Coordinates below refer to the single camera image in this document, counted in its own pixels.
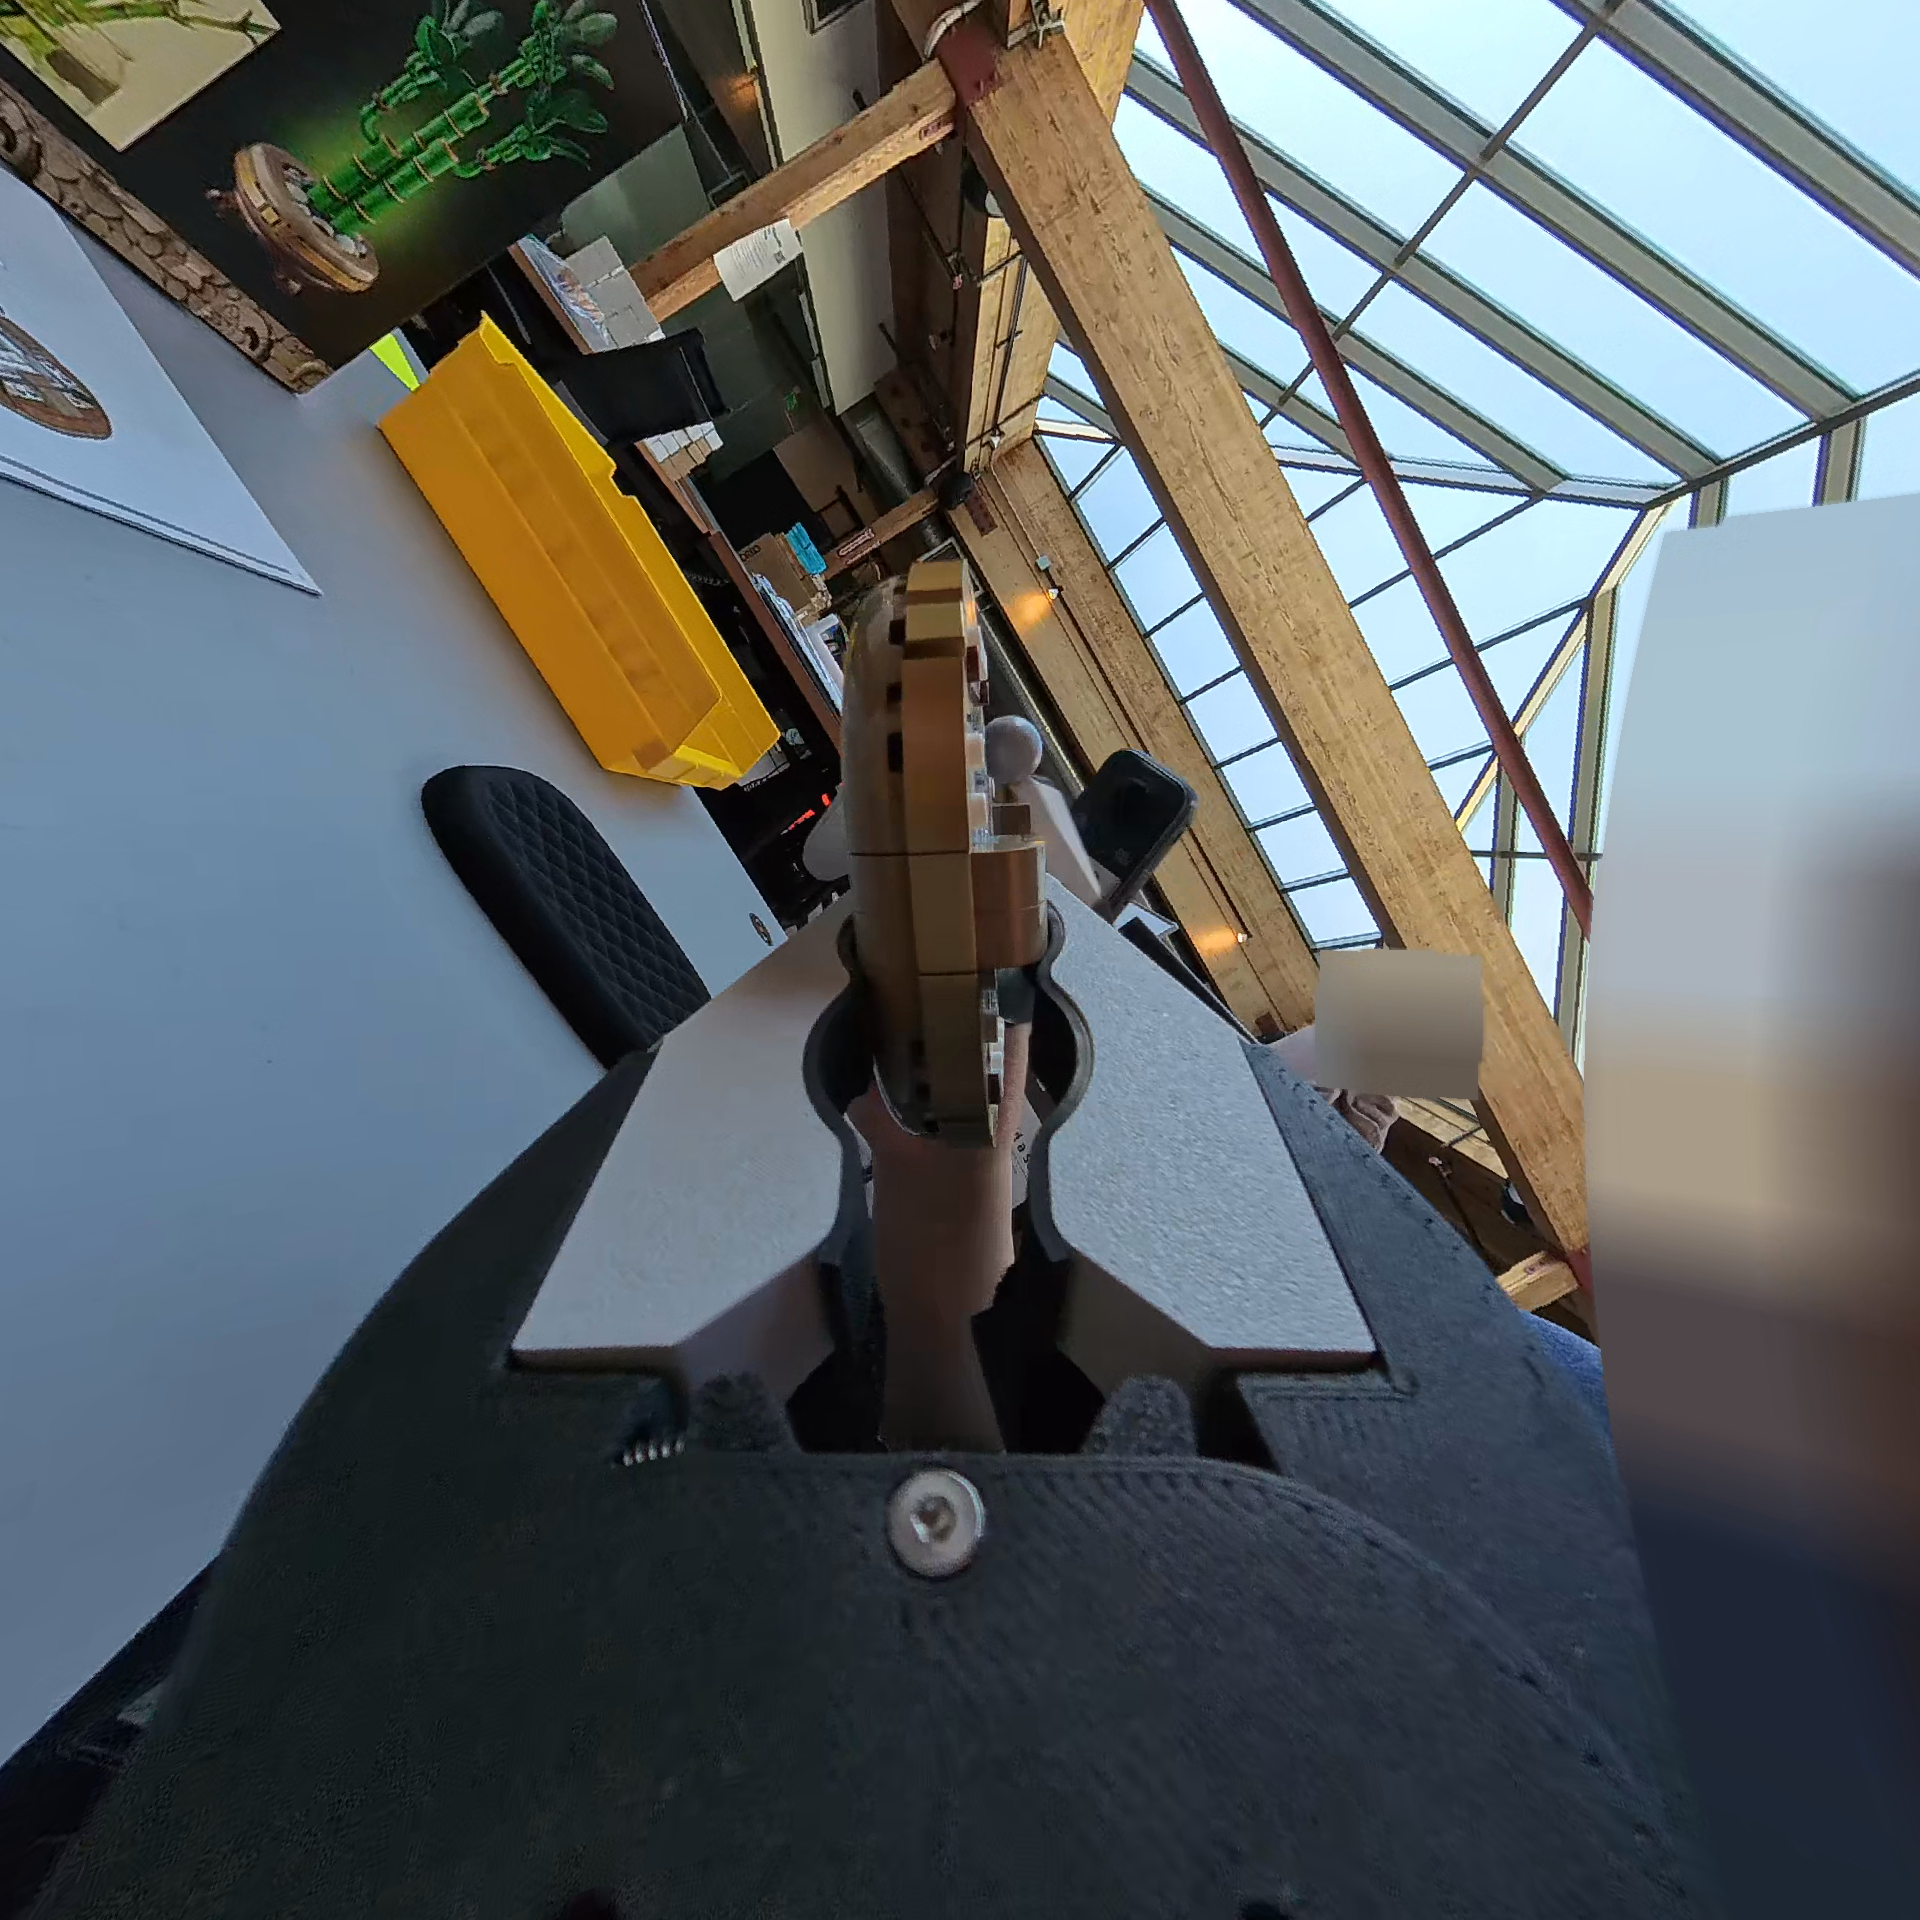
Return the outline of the carved wooden frame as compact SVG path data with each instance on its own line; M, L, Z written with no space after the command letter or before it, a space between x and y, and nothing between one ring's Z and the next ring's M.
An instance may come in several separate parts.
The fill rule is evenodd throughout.
M8 81L2 85L2 164L288 392L310 392L332 374L285 324L131 196Z

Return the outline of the white paper note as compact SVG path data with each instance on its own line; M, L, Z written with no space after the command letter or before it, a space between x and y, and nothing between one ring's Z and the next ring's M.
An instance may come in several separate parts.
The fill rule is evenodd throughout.
M710 262L733 302L744 302L772 277L803 260L799 231L782 217L719 247Z

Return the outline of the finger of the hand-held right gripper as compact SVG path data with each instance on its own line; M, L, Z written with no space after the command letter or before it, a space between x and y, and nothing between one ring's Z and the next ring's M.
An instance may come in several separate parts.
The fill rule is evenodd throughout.
M1032 776L1030 788L1030 821L1046 849L1046 876L1100 919L1112 924L1119 912L1112 902L1117 880L1087 849L1066 790L1043 776Z

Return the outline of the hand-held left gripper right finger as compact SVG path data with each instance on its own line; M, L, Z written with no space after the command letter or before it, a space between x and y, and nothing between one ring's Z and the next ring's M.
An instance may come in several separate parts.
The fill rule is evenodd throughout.
M1376 1359L1239 1030L1055 880L1035 1070L1030 1216L1066 1266L1061 1350L1100 1391Z

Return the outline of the dark bamboo picture lego box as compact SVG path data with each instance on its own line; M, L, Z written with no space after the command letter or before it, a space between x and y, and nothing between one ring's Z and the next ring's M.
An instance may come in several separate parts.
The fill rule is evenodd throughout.
M5 2L2 81L332 367L690 106L667 4Z

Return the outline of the lego instruction booklet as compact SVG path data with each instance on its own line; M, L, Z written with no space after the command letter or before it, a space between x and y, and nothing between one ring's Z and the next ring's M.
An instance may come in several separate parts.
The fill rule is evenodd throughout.
M2 181L2 476L317 593L68 222Z

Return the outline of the yellow plastic bin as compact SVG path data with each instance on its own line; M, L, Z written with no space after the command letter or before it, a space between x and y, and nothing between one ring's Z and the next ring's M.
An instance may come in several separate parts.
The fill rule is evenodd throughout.
M730 788L775 748L607 449L488 317L378 428L603 768Z

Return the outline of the black quilted wrist rest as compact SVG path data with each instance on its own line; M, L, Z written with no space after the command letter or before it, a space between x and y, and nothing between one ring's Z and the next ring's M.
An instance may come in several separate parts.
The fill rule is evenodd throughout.
M439 849L528 976L603 1068L644 1054L708 989L592 821L507 766L451 766L421 788Z

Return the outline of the round gold lego base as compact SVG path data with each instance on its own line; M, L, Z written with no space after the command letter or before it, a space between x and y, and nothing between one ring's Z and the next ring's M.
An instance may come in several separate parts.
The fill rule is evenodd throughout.
M1045 846L989 768L989 677L965 559L916 559L861 604L840 727L850 967L878 1090L936 1144L991 1144L1000 980L1050 942Z

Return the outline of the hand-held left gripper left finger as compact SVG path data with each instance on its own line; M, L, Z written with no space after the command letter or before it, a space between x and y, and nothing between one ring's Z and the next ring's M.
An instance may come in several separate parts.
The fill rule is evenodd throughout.
M806 924L662 1037L517 1359L796 1390L828 1357L820 1249L846 1150L808 1090L806 1041L848 985L843 920Z

